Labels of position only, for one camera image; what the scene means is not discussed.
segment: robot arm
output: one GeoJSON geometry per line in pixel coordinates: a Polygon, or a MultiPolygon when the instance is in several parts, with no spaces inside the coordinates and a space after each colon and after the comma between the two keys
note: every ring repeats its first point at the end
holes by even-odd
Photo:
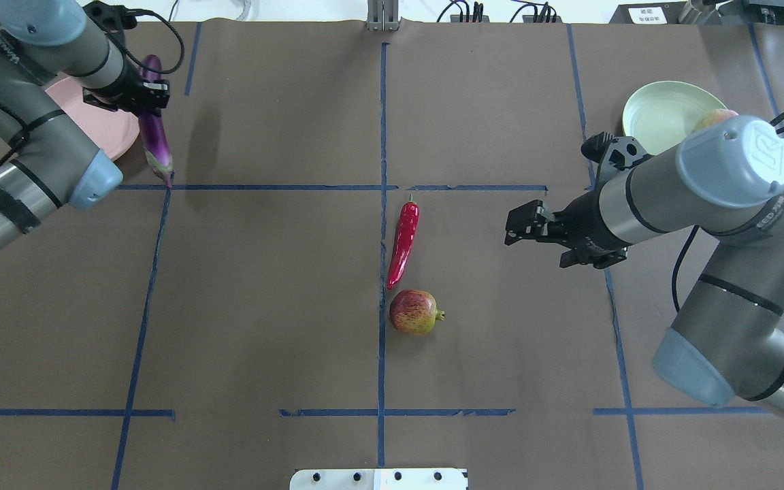
{"type": "Polygon", "coordinates": [[[703,227],[719,247],[653,368],[709,406],[737,395],[784,418],[784,140],[738,116],[656,156],[606,134],[583,151],[600,164],[595,189],[554,214],[539,201],[510,211],[505,242],[557,242],[562,267],[604,269],[629,245],[703,227]]]}
{"type": "MultiPolygon", "coordinates": [[[[88,10],[102,13],[103,3],[88,10]]],[[[111,110],[164,108],[167,82],[137,69],[74,0],[0,0],[0,137],[18,158],[0,162],[0,248],[63,204],[87,209],[122,174],[42,86],[59,72],[111,110]]]]}

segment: metal stand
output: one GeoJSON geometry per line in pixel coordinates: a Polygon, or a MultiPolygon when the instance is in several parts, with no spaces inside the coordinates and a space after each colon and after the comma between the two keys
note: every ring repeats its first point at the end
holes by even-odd
{"type": "Polygon", "coordinates": [[[398,0],[367,0],[368,31],[398,31],[398,0]]]}
{"type": "Polygon", "coordinates": [[[468,471],[461,468],[361,468],[301,470],[289,490],[467,490],[468,471]]]}

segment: purple eggplant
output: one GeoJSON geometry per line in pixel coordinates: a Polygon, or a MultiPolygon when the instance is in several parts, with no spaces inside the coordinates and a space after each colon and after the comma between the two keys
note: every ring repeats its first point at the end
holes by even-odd
{"type": "MultiPolygon", "coordinates": [[[[162,61],[156,55],[147,56],[144,59],[144,64],[156,71],[162,71],[162,61]]],[[[158,73],[144,68],[141,68],[140,74],[141,78],[149,82],[155,82],[161,78],[158,73]]],[[[162,125],[161,112],[142,109],[137,115],[137,124],[140,128],[141,140],[144,143],[144,155],[146,155],[150,170],[171,189],[174,167],[172,167],[171,152],[168,151],[168,140],[165,139],[165,127],[162,125]]]]}

